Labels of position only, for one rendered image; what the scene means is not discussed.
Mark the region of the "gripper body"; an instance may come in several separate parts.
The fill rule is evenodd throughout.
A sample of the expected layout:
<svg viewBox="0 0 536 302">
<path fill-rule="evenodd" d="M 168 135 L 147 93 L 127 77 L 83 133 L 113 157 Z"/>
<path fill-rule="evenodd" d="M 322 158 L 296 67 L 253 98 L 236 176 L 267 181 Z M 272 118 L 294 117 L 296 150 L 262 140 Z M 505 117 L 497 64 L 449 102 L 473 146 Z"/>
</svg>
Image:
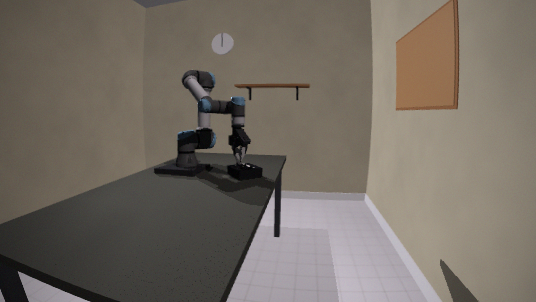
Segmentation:
<svg viewBox="0 0 536 302">
<path fill-rule="evenodd" d="M 232 125 L 232 135 L 229 135 L 229 145 L 230 146 L 232 146 L 232 142 L 234 142 L 237 147 L 239 147 L 239 146 L 243 147 L 244 146 L 240 142 L 240 140 L 238 139 L 238 137 L 235 134 L 235 129 L 242 129 L 242 127 L 245 127 L 245 125 Z"/>
</svg>

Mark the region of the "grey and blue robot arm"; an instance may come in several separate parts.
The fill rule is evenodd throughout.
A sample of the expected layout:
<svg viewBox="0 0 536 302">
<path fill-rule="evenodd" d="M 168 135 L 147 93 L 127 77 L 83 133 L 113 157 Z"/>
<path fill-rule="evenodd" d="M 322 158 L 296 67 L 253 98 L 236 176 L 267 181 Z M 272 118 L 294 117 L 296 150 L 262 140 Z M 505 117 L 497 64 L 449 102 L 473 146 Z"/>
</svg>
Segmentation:
<svg viewBox="0 0 536 302">
<path fill-rule="evenodd" d="M 232 125 L 244 125 L 245 98 L 232 97 L 231 101 L 212 100 L 210 92 L 215 86 L 215 76 L 210 72 L 189 70 L 183 75 L 182 84 L 198 102 L 198 128 L 196 132 L 189 130 L 178 133 L 175 166 L 193 167 L 198 166 L 195 149 L 209 149 L 216 142 L 216 135 L 210 127 L 210 113 L 231 114 Z M 243 145 L 250 144 L 251 140 L 243 129 L 235 129 L 235 134 Z"/>
</svg>

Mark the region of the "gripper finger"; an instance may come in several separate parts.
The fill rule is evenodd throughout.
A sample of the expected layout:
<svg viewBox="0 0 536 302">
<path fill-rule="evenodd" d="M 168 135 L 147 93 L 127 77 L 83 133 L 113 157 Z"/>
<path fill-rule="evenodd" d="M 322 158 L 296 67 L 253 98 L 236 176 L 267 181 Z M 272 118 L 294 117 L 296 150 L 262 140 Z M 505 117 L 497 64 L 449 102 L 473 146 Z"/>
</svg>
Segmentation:
<svg viewBox="0 0 536 302">
<path fill-rule="evenodd" d="M 239 150 L 239 156 L 240 156 L 240 165 L 241 165 L 241 163 L 242 163 L 242 160 L 243 160 L 243 158 L 244 158 L 244 156 L 245 156 L 245 154 L 246 154 L 246 151 L 247 151 L 247 147 L 248 147 L 248 145 L 247 145 L 247 144 L 245 144 L 245 145 L 244 145 L 243 147 L 242 147 L 242 146 L 240 146 L 240 150 Z"/>
<path fill-rule="evenodd" d="M 239 156 L 239 149 L 237 148 L 237 146 L 235 145 L 234 142 L 232 142 L 232 150 L 233 150 L 233 152 L 234 152 L 233 155 L 235 156 L 237 163 L 240 165 L 240 160 L 239 160 L 239 157 L 240 157 L 240 156 Z"/>
</svg>

